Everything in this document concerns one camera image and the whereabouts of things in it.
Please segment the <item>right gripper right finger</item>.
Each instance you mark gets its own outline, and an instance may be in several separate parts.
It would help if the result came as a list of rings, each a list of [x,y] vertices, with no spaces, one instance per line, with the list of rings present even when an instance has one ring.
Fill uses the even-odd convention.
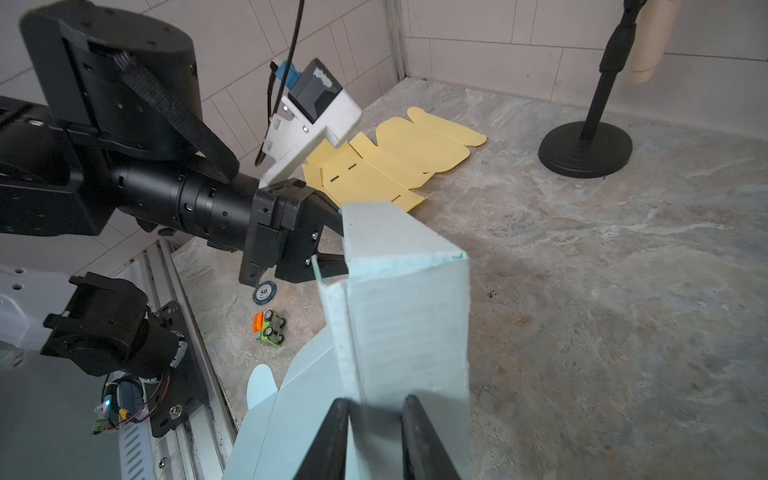
[[[437,431],[415,395],[405,398],[401,433],[404,479],[460,479]]]

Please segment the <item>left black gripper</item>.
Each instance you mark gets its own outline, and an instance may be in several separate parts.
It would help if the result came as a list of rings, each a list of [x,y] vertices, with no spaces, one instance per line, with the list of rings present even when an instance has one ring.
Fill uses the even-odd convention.
[[[319,251],[326,228],[342,235],[342,214],[327,195],[305,182],[286,180],[257,190],[239,282],[255,287],[271,268],[277,279],[293,284],[313,280],[314,266],[319,267],[324,277],[346,274],[343,255]]]

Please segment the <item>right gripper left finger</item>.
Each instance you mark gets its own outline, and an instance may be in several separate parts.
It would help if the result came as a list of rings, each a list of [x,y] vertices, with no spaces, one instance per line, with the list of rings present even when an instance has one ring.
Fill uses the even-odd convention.
[[[346,398],[332,402],[294,480],[346,478],[349,406]]]

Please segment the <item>yellow paper box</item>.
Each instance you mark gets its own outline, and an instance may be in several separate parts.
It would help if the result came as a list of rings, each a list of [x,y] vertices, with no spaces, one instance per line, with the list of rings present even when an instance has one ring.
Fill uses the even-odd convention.
[[[375,140],[360,132],[339,147],[323,141],[302,166],[306,183],[339,207],[390,202],[409,212],[426,199],[418,189],[487,141],[478,131],[418,107],[407,115],[381,123]]]

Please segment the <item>light blue paper box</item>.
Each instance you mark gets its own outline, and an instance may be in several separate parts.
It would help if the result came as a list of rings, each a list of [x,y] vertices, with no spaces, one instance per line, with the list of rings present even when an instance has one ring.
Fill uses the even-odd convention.
[[[332,402],[346,398],[345,479],[404,479],[401,415],[415,395],[466,479],[469,257],[391,203],[345,204],[342,217],[348,276],[316,275],[325,327],[282,383],[266,365],[252,371],[224,475],[294,479]]]

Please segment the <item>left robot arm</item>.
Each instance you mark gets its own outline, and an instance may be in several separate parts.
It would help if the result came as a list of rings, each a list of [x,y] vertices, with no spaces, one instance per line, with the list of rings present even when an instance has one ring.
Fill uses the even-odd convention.
[[[89,1],[58,1],[19,22],[45,95],[1,100],[1,230],[32,237],[96,236],[115,211],[145,231],[168,227],[242,253],[239,280],[267,270],[298,284],[311,267],[347,273],[318,249],[342,231],[330,197],[291,174],[322,142],[338,144],[361,112],[318,59],[295,83],[287,68],[269,89],[262,145],[273,166],[244,175],[204,123],[192,39],[163,21]]]

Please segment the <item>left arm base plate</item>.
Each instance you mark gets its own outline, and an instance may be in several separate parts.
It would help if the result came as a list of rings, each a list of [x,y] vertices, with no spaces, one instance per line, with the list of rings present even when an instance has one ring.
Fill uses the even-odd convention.
[[[155,317],[178,337],[180,344],[186,345],[181,359],[171,361],[170,370],[165,374],[171,378],[168,394],[149,419],[152,436],[160,439],[190,420],[208,395],[193,345],[195,337],[180,304],[177,301],[168,302],[155,313]]]

